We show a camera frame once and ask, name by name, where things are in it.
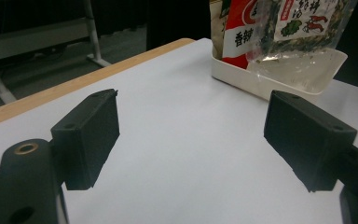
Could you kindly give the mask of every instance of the gray carpet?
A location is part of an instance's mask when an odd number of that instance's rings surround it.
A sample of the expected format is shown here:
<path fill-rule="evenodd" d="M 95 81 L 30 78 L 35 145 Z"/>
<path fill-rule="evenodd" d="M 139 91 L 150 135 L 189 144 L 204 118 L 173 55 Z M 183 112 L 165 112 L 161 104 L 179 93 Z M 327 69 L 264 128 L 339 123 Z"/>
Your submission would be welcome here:
<path fill-rule="evenodd" d="M 115 32 L 100 38 L 102 57 L 117 63 L 145 52 L 146 27 Z M 17 99 L 56 86 L 101 68 L 87 60 L 90 43 L 85 40 L 53 53 L 36 53 L 24 60 L 0 65 L 0 76 Z"/>

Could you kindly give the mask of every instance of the white table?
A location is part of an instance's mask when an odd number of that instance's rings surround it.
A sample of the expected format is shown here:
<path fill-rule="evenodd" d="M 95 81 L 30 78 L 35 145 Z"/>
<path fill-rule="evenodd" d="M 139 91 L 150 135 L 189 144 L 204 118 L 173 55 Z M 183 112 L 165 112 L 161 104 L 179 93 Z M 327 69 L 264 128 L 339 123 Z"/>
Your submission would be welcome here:
<path fill-rule="evenodd" d="M 93 189 L 64 191 L 71 223 L 341 223 L 342 184 L 307 192 L 263 137 L 268 102 L 212 78 L 211 51 L 201 39 L 0 122 L 0 157 L 113 88 L 121 136 Z M 358 130 L 358 88 L 334 80 L 318 106 Z"/>

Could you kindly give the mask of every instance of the clear plastic bag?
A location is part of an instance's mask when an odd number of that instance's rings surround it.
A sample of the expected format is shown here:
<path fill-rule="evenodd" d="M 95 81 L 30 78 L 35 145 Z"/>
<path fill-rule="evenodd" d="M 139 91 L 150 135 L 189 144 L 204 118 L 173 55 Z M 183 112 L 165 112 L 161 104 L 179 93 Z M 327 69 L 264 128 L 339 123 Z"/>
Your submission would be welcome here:
<path fill-rule="evenodd" d="M 257 60 L 303 57 L 335 49 L 357 0 L 268 0 Z"/>

